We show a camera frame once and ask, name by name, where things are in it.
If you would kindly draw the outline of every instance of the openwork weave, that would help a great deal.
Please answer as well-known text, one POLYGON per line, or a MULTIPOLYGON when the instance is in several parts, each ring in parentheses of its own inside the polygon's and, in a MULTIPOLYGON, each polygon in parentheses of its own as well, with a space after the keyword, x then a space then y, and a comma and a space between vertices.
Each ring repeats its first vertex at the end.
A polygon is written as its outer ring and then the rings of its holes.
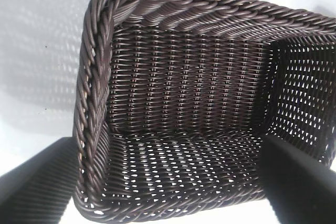
POLYGON ((73 136, 106 222, 264 197, 260 135, 335 157, 336 20, 256 0, 91 0, 73 136))

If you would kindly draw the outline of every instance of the wicker basket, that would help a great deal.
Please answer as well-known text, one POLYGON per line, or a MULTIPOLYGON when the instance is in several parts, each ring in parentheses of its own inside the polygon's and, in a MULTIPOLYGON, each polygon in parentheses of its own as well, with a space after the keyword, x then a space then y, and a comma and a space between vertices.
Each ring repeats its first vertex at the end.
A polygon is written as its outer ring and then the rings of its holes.
POLYGON ((264 198, 260 135, 335 157, 336 20, 256 0, 91 0, 75 204, 98 222, 264 198))

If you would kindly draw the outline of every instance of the white surface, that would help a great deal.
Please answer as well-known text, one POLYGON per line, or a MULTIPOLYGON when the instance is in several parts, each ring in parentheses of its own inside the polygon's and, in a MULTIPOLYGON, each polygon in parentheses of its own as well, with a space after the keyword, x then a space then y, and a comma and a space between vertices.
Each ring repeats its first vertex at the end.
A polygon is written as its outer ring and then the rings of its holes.
MULTIPOLYGON (((335 0, 264 0, 335 16, 335 0)), ((70 136, 83 15, 89 0, 0 0, 0 175, 70 136)), ((278 223, 255 201, 151 223, 278 223)), ((92 223, 73 201, 61 223, 92 223)))

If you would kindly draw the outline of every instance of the basket inner wall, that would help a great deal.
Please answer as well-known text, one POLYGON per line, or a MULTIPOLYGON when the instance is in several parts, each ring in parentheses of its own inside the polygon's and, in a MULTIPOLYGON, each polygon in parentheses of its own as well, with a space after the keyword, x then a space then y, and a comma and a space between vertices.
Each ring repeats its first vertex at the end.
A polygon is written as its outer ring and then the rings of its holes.
POLYGON ((158 27, 115 29, 108 124, 113 129, 256 129, 276 60, 270 43, 158 27))

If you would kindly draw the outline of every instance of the wicker weave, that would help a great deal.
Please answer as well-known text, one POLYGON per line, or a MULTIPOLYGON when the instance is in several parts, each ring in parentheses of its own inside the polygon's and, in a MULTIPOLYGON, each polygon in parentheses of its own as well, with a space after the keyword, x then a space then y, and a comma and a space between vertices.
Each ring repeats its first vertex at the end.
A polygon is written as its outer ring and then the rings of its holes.
POLYGON ((335 19, 256 0, 91 0, 77 208, 115 223, 262 199, 263 133, 330 166, 335 41, 335 19))

